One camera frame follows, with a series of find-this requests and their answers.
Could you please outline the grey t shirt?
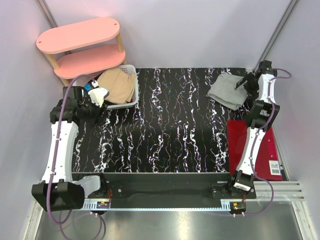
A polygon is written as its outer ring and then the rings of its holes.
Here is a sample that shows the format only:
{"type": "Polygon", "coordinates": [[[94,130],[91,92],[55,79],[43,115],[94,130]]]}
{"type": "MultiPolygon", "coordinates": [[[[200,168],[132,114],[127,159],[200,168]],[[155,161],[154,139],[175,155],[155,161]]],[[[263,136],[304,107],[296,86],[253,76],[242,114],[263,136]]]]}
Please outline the grey t shirt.
{"type": "Polygon", "coordinates": [[[223,72],[217,77],[206,96],[224,107],[236,111],[243,106],[248,97],[243,86],[236,89],[238,81],[242,79],[242,76],[223,72]]]}

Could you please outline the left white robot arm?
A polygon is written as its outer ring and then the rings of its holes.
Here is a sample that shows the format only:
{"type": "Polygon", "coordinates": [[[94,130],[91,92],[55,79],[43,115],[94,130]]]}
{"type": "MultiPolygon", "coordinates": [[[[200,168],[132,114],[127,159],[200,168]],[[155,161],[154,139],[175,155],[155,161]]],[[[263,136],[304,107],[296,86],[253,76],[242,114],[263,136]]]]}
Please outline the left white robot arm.
{"type": "Polygon", "coordinates": [[[49,114],[51,145],[45,172],[31,194],[46,212],[79,210],[93,194],[103,198],[108,186],[97,175],[73,180],[72,159],[82,120],[95,121],[109,91],[103,87],[86,90],[81,86],[63,88],[63,98],[49,114]]]}

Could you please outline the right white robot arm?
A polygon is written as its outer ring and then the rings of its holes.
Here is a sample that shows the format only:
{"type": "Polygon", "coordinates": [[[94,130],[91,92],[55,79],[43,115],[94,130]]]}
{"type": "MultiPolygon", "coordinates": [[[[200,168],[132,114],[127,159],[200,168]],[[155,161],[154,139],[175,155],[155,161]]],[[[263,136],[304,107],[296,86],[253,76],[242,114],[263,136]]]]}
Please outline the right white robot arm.
{"type": "Polygon", "coordinates": [[[247,131],[241,159],[227,185],[228,195],[232,198],[241,198],[253,190],[260,145],[280,111],[274,97],[277,76],[272,62],[263,60],[255,72],[248,73],[235,85],[235,89],[243,87],[255,102],[245,119],[247,131]]]}

